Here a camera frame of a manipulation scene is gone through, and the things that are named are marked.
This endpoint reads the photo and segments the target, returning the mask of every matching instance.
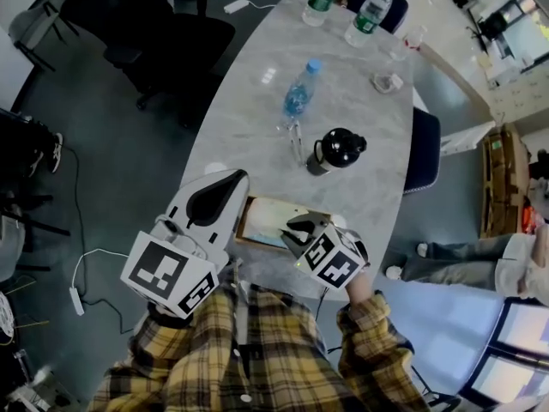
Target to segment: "desk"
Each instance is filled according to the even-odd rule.
[[[393,231],[407,173],[412,135],[412,66],[389,65],[405,85],[391,95],[371,85],[373,71],[389,68],[389,56],[366,54],[343,39],[353,14],[333,7],[322,27],[306,26],[301,12],[307,0],[282,0],[245,44],[208,110],[185,169],[183,182],[200,177],[211,163],[242,168],[250,175],[250,193],[303,204],[343,216],[357,230],[370,254],[369,273],[377,273]],[[378,29],[380,49],[395,37]],[[302,119],[305,150],[329,130],[343,126],[364,136],[368,149],[353,166],[315,178],[293,160],[282,119],[284,96],[309,58],[323,69],[317,91]],[[273,77],[268,83],[266,73]],[[241,276],[249,281],[316,298],[320,284],[293,268],[288,253],[234,246],[244,260]],[[329,292],[344,299],[345,292]]]

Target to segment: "green bottle label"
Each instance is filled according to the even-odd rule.
[[[353,22],[354,26],[364,33],[373,33],[376,30],[377,24],[364,17],[362,14],[357,14]]]
[[[309,0],[308,4],[314,10],[317,10],[319,12],[326,12],[332,5],[333,1],[334,0]]]

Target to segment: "blue bottle cap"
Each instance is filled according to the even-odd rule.
[[[320,59],[313,58],[309,60],[309,63],[307,63],[307,71],[311,75],[316,75],[322,67],[323,63]]]

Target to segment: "blue chair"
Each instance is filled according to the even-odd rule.
[[[432,114],[413,108],[412,146],[404,193],[435,184],[440,168],[440,122]]]
[[[347,9],[356,14],[360,11],[362,3],[365,1],[366,0],[347,0]],[[396,29],[398,29],[404,21],[407,12],[408,2],[406,0],[393,0],[389,12],[379,26],[389,33],[395,33]]]

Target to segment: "cabinet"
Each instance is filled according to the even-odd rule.
[[[509,123],[549,110],[547,94],[549,64],[541,64],[492,90],[492,116],[499,123]]]

